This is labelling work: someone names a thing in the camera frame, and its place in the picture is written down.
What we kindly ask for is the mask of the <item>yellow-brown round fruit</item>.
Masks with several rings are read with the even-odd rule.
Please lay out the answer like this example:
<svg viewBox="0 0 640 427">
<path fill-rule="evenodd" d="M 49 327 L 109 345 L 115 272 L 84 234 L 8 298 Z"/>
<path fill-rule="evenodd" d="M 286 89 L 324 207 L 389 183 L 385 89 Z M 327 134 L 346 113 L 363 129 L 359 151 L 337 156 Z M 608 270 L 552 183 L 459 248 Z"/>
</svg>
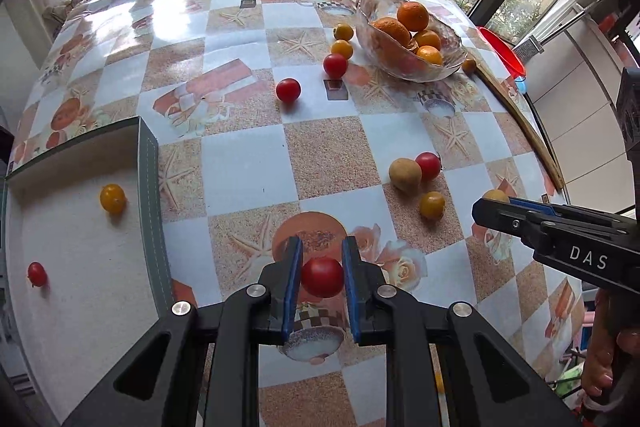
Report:
<svg viewBox="0 0 640 427">
<path fill-rule="evenodd" d="M 483 198 L 488 200 L 493 200 L 494 202 L 505 202 L 506 204 L 509 204 L 510 202 L 510 197 L 506 195 L 506 193 L 504 193 L 503 191 L 498 190 L 498 188 L 494 188 L 493 190 L 487 191 L 483 195 Z"/>
</svg>

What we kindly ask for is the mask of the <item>yellow cherry tomato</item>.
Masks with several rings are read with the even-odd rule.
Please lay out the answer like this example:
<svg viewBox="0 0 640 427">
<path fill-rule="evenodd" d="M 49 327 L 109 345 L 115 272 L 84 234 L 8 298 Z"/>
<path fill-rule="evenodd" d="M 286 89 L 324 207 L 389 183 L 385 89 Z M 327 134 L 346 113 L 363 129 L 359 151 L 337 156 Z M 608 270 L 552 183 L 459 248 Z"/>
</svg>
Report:
<svg viewBox="0 0 640 427">
<path fill-rule="evenodd" d="M 419 202 L 420 215 L 428 221 L 442 219 L 446 208 L 446 199 L 437 191 L 427 192 L 422 195 Z"/>
</svg>

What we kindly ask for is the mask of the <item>brown longan fruit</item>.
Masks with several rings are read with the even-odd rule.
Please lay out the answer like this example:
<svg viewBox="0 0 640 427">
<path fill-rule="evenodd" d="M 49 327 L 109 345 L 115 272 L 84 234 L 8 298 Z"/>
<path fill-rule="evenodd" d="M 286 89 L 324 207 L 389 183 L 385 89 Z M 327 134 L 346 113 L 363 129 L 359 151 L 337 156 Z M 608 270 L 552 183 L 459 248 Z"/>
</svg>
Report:
<svg viewBox="0 0 640 427">
<path fill-rule="evenodd" d="M 422 182 L 422 169 L 419 164 L 410 158 L 397 158 L 388 167 L 390 183 L 399 191 L 413 194 L 418 191 Z"/>
</svg>

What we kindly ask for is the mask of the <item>small red cherry tomato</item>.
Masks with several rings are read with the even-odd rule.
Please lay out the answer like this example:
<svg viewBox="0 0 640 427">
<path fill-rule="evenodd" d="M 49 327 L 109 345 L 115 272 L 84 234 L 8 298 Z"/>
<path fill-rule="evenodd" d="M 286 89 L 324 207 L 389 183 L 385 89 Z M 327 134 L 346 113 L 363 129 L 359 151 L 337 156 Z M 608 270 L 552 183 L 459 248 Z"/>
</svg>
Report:
<svg viewBox="0 0 640 427">
<path fill-rule="evenodd" d="M 283 104 L 293 104 L 302 93 L 302 87 L 294 78 L 284 78 L 277 83 L 276 95 Z"/>
</svg>

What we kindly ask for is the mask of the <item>long wooden board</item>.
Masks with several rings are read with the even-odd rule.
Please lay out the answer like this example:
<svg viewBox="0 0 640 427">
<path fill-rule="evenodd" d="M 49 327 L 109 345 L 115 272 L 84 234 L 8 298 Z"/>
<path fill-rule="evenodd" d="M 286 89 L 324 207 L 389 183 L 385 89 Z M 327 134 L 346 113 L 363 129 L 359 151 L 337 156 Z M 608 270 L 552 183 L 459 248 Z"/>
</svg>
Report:
<svg viewBox="0 0 640 427">
<path fill-rule="evenodd" d="M 466 75 L 460 66 L 445 79 L 422 83 L 387 74 L 367 57 L 352 84 L 359 112 L 411 115 L 406 131 L 414 144 L 401 154 L 428 150 L 440 157 L 442 169 L 476 173 L 480 185 L 512 195 L 525 196 L 529 180 L 537 181 L 541 193 L 558 194 L 564 186 L 558 163 L 515 79 L 477 26 L 454 0 L 410 1 L 454 30 L 477 69 Z"/>
</svg>

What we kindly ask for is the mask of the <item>green-rimmed white tray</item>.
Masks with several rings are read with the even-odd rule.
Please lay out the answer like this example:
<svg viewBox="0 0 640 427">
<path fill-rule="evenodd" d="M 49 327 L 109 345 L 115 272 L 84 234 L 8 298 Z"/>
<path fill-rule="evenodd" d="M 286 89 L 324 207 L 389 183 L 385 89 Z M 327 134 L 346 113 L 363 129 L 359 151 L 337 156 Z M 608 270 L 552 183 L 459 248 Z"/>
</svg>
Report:
<svg viewBox="0 0 640 427">
<path fill-rule="evenodd" d="M 158 193 L 158 145 L 142 118 L 89 131 L 11 173 L 3 247 L 11 317 L 29 376 L 57 424 L 174 300 Z M 119 216 L 102 187 L 126 194 Z M 34 287 L 40 262 L 48 283 Z"/>
</svg>

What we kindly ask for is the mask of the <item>red plastic basin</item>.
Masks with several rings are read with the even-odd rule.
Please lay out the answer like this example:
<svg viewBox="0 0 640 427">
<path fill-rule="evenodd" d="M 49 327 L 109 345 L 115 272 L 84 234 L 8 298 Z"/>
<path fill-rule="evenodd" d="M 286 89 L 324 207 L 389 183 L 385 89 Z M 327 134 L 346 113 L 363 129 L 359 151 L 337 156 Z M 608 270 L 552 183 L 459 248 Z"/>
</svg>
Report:
<svg viewBox="0 0 640 427">
<path fill-rule="evenodd" d="M 526 68 L 515 52 L 498 35 L 488 28 L 478 26 L 477 30 L 497 53 L 502 64 L 513 79 L 526 77 Z"/>
</svg>

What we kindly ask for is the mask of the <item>small orange fruit by board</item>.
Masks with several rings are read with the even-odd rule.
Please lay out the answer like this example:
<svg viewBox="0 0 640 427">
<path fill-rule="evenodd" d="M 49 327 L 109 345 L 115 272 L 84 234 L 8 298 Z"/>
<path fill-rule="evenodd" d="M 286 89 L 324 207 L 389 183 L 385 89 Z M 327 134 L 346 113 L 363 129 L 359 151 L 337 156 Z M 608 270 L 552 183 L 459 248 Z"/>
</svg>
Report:
<svg viewBox="0 0 640 427">
<path fill-rule="evenodd" d="M 466 75 L 472 75 L 477 69 L 477 64 L 474 58 L 467 58 L 461 65 L 463 72 Z"/>
</svg>

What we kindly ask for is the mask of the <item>front right orange in bowl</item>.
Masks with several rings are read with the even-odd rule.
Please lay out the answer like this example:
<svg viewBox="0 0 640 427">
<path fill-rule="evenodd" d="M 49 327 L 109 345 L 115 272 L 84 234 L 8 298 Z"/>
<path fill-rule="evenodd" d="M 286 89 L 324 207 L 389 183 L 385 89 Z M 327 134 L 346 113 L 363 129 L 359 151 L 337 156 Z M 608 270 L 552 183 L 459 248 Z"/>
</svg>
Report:
<svg viewBox="0 0 640 427">
<path fill-rule="evenodd" d="M 444 64 L 442 54 L 434 46 L 419 46 L 416 50 L 416 56 L 432 65 L 442 66 Z"/>
</svg>

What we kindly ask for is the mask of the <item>red tomato behind bowl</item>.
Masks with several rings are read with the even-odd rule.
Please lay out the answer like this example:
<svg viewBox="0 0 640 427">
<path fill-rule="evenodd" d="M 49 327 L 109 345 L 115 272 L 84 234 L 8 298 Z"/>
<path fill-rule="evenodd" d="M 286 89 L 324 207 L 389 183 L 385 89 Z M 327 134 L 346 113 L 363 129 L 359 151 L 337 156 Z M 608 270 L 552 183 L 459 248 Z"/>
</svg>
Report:
<svg viewBox="0 0 640 427">
<path fill-rule="evenodd" d="M 304 264 L 300 281 L 311 296 L 331 298 L 343 289 L 344 270 L 341 263 L 333 258 L 312 258 Z"/>
</svg>

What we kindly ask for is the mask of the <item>back right orange in bowl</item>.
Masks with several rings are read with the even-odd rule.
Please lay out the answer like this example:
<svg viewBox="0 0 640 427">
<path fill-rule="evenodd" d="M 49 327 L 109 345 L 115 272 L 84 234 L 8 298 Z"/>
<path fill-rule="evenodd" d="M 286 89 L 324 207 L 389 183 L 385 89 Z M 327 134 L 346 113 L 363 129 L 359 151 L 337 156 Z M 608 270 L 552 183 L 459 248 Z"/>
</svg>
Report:
<svg viewBox="0 0 640 427">
<path fill-rule="evenodd" d="M 413 40 L 418 46 L 432 46 L 436 50 L 440 50 L 442 48 L 442 39 L 440 38 L 440 35 L 431 29 L 425 29 L 417 32 L 413 36 Z"/>
</svg>

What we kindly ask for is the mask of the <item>glass fruit bowl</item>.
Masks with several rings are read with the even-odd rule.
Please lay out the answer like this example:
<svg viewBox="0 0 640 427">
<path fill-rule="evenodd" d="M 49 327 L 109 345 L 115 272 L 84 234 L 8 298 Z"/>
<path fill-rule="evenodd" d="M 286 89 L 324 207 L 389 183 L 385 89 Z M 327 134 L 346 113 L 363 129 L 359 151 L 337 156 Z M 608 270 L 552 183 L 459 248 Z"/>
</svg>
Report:
<svg viewBox="0 0 640 427">
<path fill-rule="evenodd" d="M 396 17 L 398 6 L 410 0 L 358 0 L 356 4 L 355 31 L 360 46 L 370 60 L 394 77 L 414 82 L 430 82 L 447 78 L 466 59 L 465 48 L 454 30 L 430 12 L 430 22 L 426 29 L 436 31 L 442 39 L 439 50 L 444 59 L 442 66 L 432 65 L 416 56 L 418 45 L 412 35 L 408 48 L 404 48 L 393 38 L 374 28 L 371 23 L 380 17 Z"/>
</svg>

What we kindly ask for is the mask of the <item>top orange in bowl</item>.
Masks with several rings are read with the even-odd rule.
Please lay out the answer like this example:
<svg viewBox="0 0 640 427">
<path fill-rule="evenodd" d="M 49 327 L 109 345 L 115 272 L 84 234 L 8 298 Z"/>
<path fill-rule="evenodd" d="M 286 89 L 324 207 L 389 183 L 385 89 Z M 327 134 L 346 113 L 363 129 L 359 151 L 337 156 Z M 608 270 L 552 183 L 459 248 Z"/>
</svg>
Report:
<svg viewBox="0 0 640 427">
<path fill-rule="evenodd" d="M 427 28 L 430 13 L 420 2 L 406 1 L 398 6 L 396 17 L 408 31 L 419 32 Z"/>
</svg>

